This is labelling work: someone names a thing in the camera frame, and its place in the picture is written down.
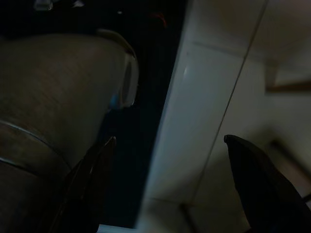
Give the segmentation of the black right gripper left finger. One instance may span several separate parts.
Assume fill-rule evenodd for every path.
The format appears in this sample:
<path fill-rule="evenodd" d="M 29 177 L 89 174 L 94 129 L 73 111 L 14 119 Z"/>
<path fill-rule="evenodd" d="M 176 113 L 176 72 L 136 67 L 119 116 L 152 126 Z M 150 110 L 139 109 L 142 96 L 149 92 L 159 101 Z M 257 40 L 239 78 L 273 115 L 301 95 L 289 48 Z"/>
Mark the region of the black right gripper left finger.
<path fill-rule="evenodd" d="M 92 146 L 66 176 L 40 222 L 42 233 L 95 233 L 105 203 L 116 138 Z"/>

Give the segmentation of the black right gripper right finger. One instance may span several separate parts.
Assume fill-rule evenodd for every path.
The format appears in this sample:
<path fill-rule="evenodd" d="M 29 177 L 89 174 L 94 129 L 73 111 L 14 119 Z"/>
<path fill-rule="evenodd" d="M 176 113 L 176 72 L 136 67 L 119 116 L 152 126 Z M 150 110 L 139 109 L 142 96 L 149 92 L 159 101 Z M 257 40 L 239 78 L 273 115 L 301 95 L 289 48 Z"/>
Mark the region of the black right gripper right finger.
<path fill-rule="evenodd" d="M 224 136 L 245 216 L 254 233 L 309 233 L 311 211 L 292 183 L 251 142 Z"/>

